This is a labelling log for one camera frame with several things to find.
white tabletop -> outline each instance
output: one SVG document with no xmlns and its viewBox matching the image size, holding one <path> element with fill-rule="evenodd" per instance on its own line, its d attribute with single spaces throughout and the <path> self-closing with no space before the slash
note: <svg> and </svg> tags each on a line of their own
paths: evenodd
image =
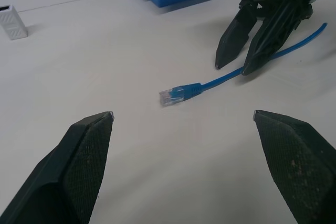
<svg viewBox="0 0 336 224">
<path fill-rule="evenodd" d="M 168 108 L 159 105 L 160 91 L 205 83 L 244 63 L 248 46 L 214 68 L 239 0 L 162 9 L 148 0 L 10 1 L 27 10 L 19 14 L 29 37 L 10 41 L 0 31 L 0 212 L 71 124 L 111 110 L 90 223 L 296 223 L 252 117 L 260 109 L 307 121 L 336 146 L 335 0 L 314 3 L 284 47 L 328 22 L 318 39 L 257 76 Z"/>
</svg>

robotic arm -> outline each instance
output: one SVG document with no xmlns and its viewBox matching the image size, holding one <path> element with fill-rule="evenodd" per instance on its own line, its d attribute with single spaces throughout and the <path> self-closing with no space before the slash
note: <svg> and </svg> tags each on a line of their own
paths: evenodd
<svg viewBox="0 0 336 224">
<path fill-rule="evenodd" d="M 239 12 L 220 39 L 216 68 L 221 69 L 237 58 L 257 20 L 263 24 L 251 41 L 242 75 L 266 64 L 286 42 L 289 35 L 313 13 L 315 0 L 241 0 Z"/>
</svg>

cable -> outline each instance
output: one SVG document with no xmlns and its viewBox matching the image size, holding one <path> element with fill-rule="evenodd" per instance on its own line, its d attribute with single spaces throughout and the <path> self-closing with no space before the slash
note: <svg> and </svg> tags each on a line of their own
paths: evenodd
<svg viewBox="0 0 336 224">
<path fill-rule="evenodd" d="M 315 33 L 313 33 L 312 35 L 310 35 L 309 37 L 307 37 L 306 39 L 302 40 L 301 42 L 287 48 L 284 49 L 280 52 L 277 52 L 276 54 L 274 54 L 271 57 L 271 60 L 280 58 L 281 56 L 284 56 L 286 54 L 289 54 L 290 52 L 293 52 L 294 50 L 297 50 L 301 47 L 303 47 L 304 45 L 308 44 L 309 42 L 311 42 L 312 40 L 314 40 L 315 38 L 317 38 L 326 28 L 327 23 L 324 23 Z M 222 76 L 216 80 L 213 80 L 211 82 L 208 82 L 204 85 L 200 84 L 200 83 L 194 83 L 194 84 L 189 84 L 189 85 L 184 85 L 184 86 L 179 86 L 179 87 L 175 87 L 173 89 L 170 90 L 165 90 L 160 92 L 160 103 L 162 106 L 170 106 L 185 100 L 188 100 L 192 97 L 195 97 L 199 94 L 201 94 L 202 92 L 212 89 L 238 75 L 240 75 L 241 71 L 242 71 L 243 67 L 238 68 L 237 70 Z"/>
</svg>

ethernet cable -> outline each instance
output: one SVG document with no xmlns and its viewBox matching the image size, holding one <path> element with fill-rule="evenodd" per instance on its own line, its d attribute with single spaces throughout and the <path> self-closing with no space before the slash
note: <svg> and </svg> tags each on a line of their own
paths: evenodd
<svg viewBox="0 0 336 224">
<path fill-rule="evenodd" d="M 324 23 L 315 33 L 307 37 L 306 39 L 302 40 L 301 42 L 284 49 L 280 52 L 277 52 L 272 56 L 272 60 L 277 59 L 281 56 L 284 56 L 286 54 L 289 54 L 290 52 L 293 52 L 294 50 L 297 50 L 304 45 L 308 44 L 315 38 L 317 38 L 326 28 L 327 23 Z M 160 92 L 160 103 L 162 106 L 170 106 L 174 105 L 179 102 L 183 102 L 185 100 L 191 99 L 192 97 L 195 97 L 201 93 L 203 93 L 206 90 L 212 89 L 238 75 L 240 75 L 242 71 L 242 67 L 238 68 L 237 70 L 222 76 L 216 80 L 213 80 L 211 82 L 208 82 L 206 84 L 200 84 L 200 83 L 194 83 L 194 84 L 189 84 L 189 85 L 183 85 L 183 86 L 178 86 L 169 90 L 165 90 Z"/>
</svg>

white usb adapter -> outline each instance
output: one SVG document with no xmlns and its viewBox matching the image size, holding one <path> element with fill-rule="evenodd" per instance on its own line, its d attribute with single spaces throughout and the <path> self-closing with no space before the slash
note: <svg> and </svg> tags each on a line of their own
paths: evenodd
<svg viewBox="0 0 336 224">
<path fill-rule="evenodd" d="M 13 5 L 0 6 L 0 25 L 11 40 L 28 36 L 28 30 Z"/>
</svg>

